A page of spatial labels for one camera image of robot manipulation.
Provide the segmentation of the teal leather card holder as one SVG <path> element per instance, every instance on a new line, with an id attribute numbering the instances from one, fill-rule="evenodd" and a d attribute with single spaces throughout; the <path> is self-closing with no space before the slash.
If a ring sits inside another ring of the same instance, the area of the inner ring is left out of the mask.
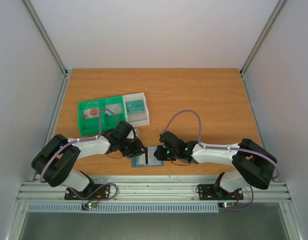
<path id="1" fill-rule="evenodd" d="M 148 147 L 146 153 L 130 158 L 131 166 L 133 168 L 163 166 L 164 162 L 158 160 L 154 156 L 156 150 L 157 150 L 156 146 Z"/>

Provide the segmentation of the white translucent plastic bin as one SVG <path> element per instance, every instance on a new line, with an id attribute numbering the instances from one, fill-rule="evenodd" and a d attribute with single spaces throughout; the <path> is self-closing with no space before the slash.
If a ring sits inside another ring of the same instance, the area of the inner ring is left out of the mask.
<path id="1" fill-rule="evenodd" d="M 150 124 L 149 110 L 143 92 L 122 95 L 125 118 L 134 127 Z"/>

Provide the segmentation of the green plastic bin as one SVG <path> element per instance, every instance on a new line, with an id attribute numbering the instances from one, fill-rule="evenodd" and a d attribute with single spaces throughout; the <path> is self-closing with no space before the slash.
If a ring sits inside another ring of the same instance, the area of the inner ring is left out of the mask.
<path id="1" fill-rule="evenodd" d="M 78 128 L 82 136 L 96 135 L 99 132 L 105 132 L 117 126 L 119 121 L 125 121 L 125 111 L 123 114 L 105 114 L 105 105 L 121 103 L 124 109 L 122 96 L 101 98 L 78 103 Z M 92 119 L 83 118 L 83 110 L 90 108 L 99 108 L 99 117 Z"/>

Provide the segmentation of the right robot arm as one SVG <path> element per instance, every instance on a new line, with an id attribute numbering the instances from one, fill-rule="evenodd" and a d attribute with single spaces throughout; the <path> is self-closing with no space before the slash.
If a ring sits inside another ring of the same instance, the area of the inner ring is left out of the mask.
<path id="1" fill-rule="evenodd" d="M 232 145 L 205 144 L 184 142 L 167 131 L 160 136 L 159 141 L 161 144 L 154 156 L 160 161 L 180 160 L 185 164 L 214 163 L 234 167 L 233 171 L 222 172 L 207 190 L 218 200 L 248 186 L 268 189 L 277 165 L 274 156 L 247 138 Z"/>

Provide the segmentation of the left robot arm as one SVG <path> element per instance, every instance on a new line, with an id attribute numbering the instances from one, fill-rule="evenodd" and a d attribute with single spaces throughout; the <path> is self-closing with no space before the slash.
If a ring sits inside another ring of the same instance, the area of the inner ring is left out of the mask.
<path id="1" fill-rule="evenodd" d="M 132 158 L 146 152 L 137 138 L 136 130 L 126 121 L 120 121 L 114 129 L 93 137 L 66 138 L 55 135 L 32 160 L 32 168 L 40 175 L 42 183 L 51 187 L 59 185 L 76 190 L 83 199 L 94 194 L 91 180 L 73 169 L 77 160 L 94 155 L 107 155 L 119 151 L 123 157 Z"/>

